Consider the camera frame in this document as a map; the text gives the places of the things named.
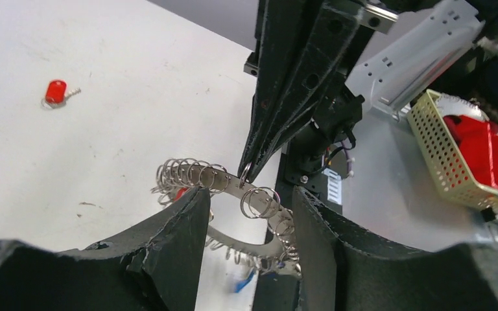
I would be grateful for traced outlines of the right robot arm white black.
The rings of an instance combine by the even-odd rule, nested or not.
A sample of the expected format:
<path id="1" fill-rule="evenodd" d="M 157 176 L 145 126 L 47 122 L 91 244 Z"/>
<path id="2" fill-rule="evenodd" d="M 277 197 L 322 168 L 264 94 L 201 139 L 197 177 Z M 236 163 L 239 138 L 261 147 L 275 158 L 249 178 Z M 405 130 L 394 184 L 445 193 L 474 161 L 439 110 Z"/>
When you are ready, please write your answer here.
<path id="1" fill-rule="evenodd" d="M 331 143 L 373 106 L 398 109 L 482 38 L 498 39 L 498 1 L 260 1 L 238 177 L 252 182 L 309 121 Z"/>

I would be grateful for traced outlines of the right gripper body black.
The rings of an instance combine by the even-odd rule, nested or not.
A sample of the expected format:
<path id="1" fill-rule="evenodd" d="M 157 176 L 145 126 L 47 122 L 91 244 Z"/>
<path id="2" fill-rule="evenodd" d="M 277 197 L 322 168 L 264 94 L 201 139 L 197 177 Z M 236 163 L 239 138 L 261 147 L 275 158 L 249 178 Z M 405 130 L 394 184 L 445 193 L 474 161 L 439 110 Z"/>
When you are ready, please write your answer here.
<path id="1" fill-rule="evenodd" d="M 365 46 L 374 32 L 388 32 L 399 12 L 397 4 L 372 5 L 369 1 L 317 3 L 318 10 L 307 31 L 307 40 L 285 86 L 323 84 L 349 53 L 353 41 Z M 257 78 L 258 66 L 254 62 L 254 51 L 255 47 L 244 64 L 244 71 Z"/>

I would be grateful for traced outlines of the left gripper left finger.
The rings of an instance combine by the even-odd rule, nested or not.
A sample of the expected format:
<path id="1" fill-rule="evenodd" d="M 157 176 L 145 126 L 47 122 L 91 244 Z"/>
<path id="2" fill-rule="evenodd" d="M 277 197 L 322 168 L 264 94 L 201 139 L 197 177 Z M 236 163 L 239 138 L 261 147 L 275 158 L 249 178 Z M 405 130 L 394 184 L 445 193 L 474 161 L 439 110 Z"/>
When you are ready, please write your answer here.
<path id="1" fill-rule="evenodd" d="M 209 212 L 194 188 L 83 250 L 0 240 L 0 310 L 193 310 Z"/>

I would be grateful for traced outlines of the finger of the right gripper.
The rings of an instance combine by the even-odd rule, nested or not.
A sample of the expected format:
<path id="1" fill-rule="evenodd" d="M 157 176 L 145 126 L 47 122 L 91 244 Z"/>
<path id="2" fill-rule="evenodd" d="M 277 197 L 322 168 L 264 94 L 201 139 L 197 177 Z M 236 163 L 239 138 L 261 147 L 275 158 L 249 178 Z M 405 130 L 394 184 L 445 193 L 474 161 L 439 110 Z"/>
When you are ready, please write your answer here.
<path id="1" fill-rule="evenodd" d="M 259 2 L 254 51 L 257 84 L 239 176 L 257 176 L 280 146 L 287 114 L 279 106 L 280 97 L 317 10 L 317 1 Z"/>
<path id="2" fill-rule="evenodd" d="M 267 1 L 246 180 L 309 121 L 361 25 L 364 1 Z"/>

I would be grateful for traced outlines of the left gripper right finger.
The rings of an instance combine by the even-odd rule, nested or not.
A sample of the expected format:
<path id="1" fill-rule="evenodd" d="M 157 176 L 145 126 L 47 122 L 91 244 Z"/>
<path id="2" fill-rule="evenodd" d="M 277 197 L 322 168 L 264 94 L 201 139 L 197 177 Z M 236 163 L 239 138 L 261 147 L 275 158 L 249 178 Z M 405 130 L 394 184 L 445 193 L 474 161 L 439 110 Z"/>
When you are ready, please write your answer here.
<path id="1" fill-rule="evenodd" d="M 310 310 L 498 310 L 498 243 L 412 248 L 348 220 L 311 192 L 292 192 Z"/>

